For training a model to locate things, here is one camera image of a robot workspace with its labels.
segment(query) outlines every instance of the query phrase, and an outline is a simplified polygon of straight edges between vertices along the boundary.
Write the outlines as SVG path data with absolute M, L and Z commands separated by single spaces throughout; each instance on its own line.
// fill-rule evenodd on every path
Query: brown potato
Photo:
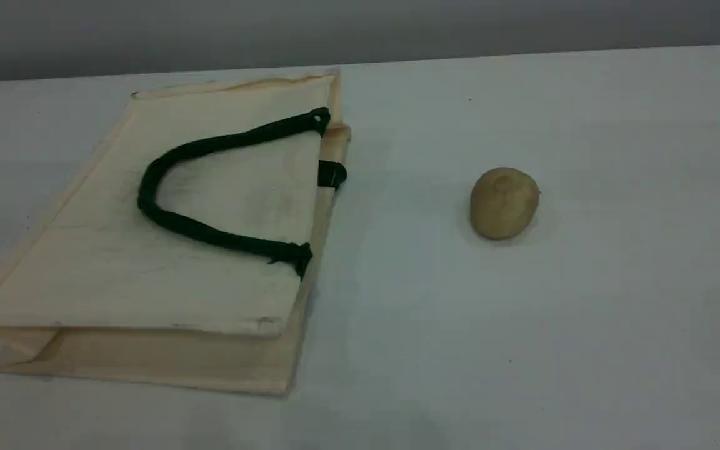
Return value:
M 488 239 L 509 239 L 524 231 L 538 208 L 538 184 L 510 167 L 482 174 L 471 191 L 471 227 Z

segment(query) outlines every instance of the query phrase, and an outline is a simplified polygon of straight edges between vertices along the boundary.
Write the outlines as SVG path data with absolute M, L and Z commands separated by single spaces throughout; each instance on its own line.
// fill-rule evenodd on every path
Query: white table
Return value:
M 280 71 L 0 82 L 0 258 L 131 91 Z M 291 396 L 0 375 L 0 448 L 720 449 L 720 46 L 343 77 Z M 466 219 L 493 166 L 543 190 L 514 242 Z

